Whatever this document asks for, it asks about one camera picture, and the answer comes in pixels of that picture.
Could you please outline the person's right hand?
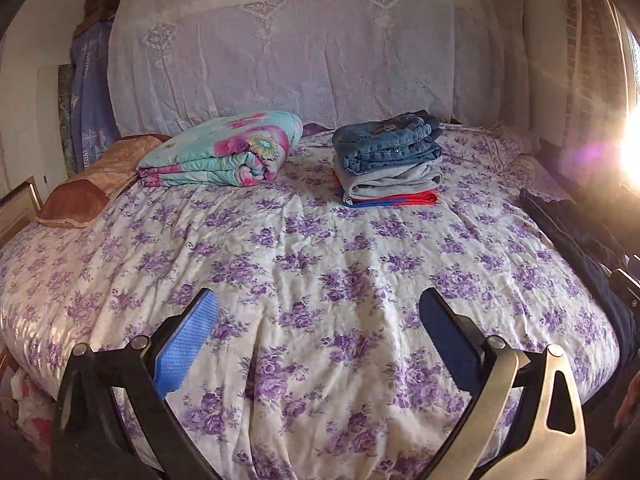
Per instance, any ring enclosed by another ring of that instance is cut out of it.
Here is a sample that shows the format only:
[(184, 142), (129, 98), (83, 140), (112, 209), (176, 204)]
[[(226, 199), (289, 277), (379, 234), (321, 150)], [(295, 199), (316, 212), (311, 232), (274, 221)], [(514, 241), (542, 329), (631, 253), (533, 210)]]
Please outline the person's right hand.
[(627, 388), (624, 400), (620, 404), (615, 418), (614, 428), (627, 428), (634, 419), (634, 412), (639, 406), (640, 399), (640, 373), (634, 375)]

